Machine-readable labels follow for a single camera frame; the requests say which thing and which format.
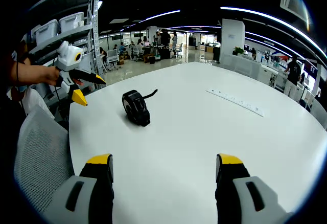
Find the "tape measure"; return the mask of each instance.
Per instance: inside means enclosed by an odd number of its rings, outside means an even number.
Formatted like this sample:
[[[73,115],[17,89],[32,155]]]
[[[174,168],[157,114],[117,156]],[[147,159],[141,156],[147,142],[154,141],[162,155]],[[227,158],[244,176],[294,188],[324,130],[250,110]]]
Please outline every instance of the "tape measure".
[[[147,110],[147,105],[144,99],[153,96],[158,90],[156,89],[153,93],[142,96],[138,91],[131,90],[123,94],[123,106],[127,113],[128,119],[143,127],[150,123],[150,113]]]

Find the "office floor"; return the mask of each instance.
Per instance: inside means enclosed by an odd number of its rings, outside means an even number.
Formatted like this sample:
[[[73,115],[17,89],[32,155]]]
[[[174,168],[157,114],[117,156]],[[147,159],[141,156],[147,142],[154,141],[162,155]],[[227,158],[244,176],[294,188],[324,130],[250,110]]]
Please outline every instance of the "office floor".
[[[127,59],[118,70],[113,70],[111,72],[105,73],[105,81],[108,86],[130,77],[188,62],[201,62],[217,65],[213,61],[213,57],[214,54],[204,52],[203,50],[184,49],[181,58],[173,57],[171,59],[163,59],[161,61],[156,61],[154,64],[144,63],[141,60],[135,62]]]

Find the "desk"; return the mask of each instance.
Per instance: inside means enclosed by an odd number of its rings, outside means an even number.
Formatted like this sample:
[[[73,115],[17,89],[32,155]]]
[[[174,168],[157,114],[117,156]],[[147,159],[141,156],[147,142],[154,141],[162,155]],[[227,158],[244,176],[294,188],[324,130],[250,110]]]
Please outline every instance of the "desk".
[[[135,89],[151,123],[126,119],[122,94]],[[234,94],[260,107],[261,117],[206,92]],[[326,152],[327,133],[284,94],[241,74],[201,63],[152,71],[71,104],[69,140],[75,174],[94,155],[113,154],[113,223],[217,223],[216,154],[243,160],[295,210],[311,190]]]

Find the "ceiling light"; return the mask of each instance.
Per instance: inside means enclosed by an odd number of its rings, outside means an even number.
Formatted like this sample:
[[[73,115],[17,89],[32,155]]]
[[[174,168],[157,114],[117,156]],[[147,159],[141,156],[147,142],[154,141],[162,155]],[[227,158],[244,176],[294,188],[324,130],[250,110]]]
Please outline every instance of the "ceiling light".
[[[129,19],[128,18],[116,18],[116,19],[113,19],[109,24],[123,23],[127,20],[129,20]]]
[[[276,28],[276,27],[274,27],[274,26],[271,26],[271,25],[267,25],[267,26],[268,26],[268,27],[271,27],[271,28],[274,28],[275,30],[278,30],[278,31],[280,31],[280,32],[283,32],[284,34],[286,34],[286,35],[288,35],[288,36],[294,38],[294,36],[292,36],[291,34],[288,34],[288,33],[285,32],[285,31],[282,31],[281,29],[278,29],[278,28]]]
[[[271,46],[271,45],[269,45],[269,44],[266,44],[266,43],[264,43],[264,42],[262,42],[262,41],[254,40],[254,39],[249,38],[249,37],[245,37],[245,39],[248,39],[248,40],[250,40],[250,41],[256,41],[256,42],[259,42],[260,44],[263,44],[263,45],[267,45],[268,47],[270,47],[270,48],[272,48],[272,49],[276,49],[276,50],[280,51],[281,53],[286,54],[287,56],[289,56],[289,57],[292,58],[292,55],[289,55],[288,53],[286,53],[286,52],[284,52],[284,51],[282,51],[282,50],[280,50],[280,49],[278,49],[278,48],[276,48],[276,47],[273,47],[273,46]]]
[[[130,27],[132,27],[132,26],[135,26],[135,25],[136,25],[136,24],[132,24],[131,26],[126,27],[126,29],[127,29],[127,28],[130,28]]]
[[[164,16],[164,15],[167,15],[167,14],[171,14],[171,13],[179,13],[179,12],[180,12],[180,10],[171,11],[171,12],[168,12],[168,13],[162,13],[162,14],[159,14],[159,15],[152,16],[152,17],[150,17],[150,18],[147,18],[147,19],[145,19],[145,20],[142,20],[142,21],[140,21],[139,23],[144,22],[144,21],[147,21],[147,20],[149,20],[149,19],[153,19],[153,18],[157,18],[157,17],[160,17],[160,16]]]
[[[102,32],[100,32],[100,34],[109,33],[110,31],[111,31],[111,30],[102,31]]]
[[[259,22],[259,21],[256,21],[256,20],[253,20],[253,19],[248,19],[248,18],[243,18],[244,20],[248,20],[248,21],[252,21],[252,22],[256,22],[258,24],[261,24],[261,25],[266,25],[265,23],[262,23],[262,22]]]
[[[281,45],[282,47],[288,49],[289,51],[293,52],[294,54],[296,54],[297,56],[301,57],[302,59],[306,59],[306,58],[304,58],[302,55],[300,55],[299,53],[295,52],[293,49],[290,49],[289,47],[287,47],[287,46],[285,46],[285,45],[279,43],[278,41],[274,41],[274,40],[272,40],[272,39],[270,39],[270,38],[268,38],[268,37],[261,36],[261,35],[258,35],[258,34],[254,34],[254,33],[247,32],[247,31],[246,31],[245,33],[247,33],[247,34],[251,34],[251,35],[254,35],[254,36],[258,36],[258,37],[261,37],[261,38],[264,38],[264,39],[266,39],[266,40],[268,40],[268,41],[272,41],[272,42],[274,42],[274,43],[276,43],[276,44],[278,44],[278,45]]]
[[[175,26],[175,27],[169,27],[168,29],[175,29],[175,28],[192,28],[192,27],[207,27],[207,28],[221,28],[220,26]]]
[[[98,10],[100,9],[101,5],[102,5],[102,1],[98,1]]]
[[[308,37],[305,33],[303,33],[302,31],[300,31],[299,29],[295,28],[294,26],[290,25],[289,23],[286,23],[285,21],[282,21],[279,18],[275,18],[273,16],[270,16],[268,14],[265,13],[260,13],[260,12],[256,12],[256,11],[252,11],[252,10],[247,10],[247,9],[242,9],[242,8],[231,8],[231,7],[220,7],[220,9],[225,9],[225,10],[235,10],[235,11],[242,11],[242,12],[246,12],[246,13],[253,13],[256,15],[260,15],[262,17],[271,19],[273,21],[276,21],[288,28],[290,28],[291,30],[295,31],[296,33],[298,33],[299,35],[301,35],[302,37],[304,37],[308,42],[310,42],[316,49],[318,49],[323,55],[324,57],[327,59],[327,55],[325,54],[325,52],[318,46],[318,44],[316,44],[310,37]]]

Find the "white storage box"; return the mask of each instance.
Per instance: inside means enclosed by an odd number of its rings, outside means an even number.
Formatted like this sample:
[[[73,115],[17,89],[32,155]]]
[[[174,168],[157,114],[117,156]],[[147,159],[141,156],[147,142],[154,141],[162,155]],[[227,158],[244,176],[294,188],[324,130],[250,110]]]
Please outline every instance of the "white storage box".
[[[36,41],[36,31],[41,27],[41,25],[37,25],[33,29],[31,29],[31,40]]]
[[[61,32],[70,31],[77,28],[84,17],[83,12],[74,13],[59,20]]]
[[[53,19],[45,25],[41,26],[36,31],[36,45],[56,36],[58,33],[58,21]]]

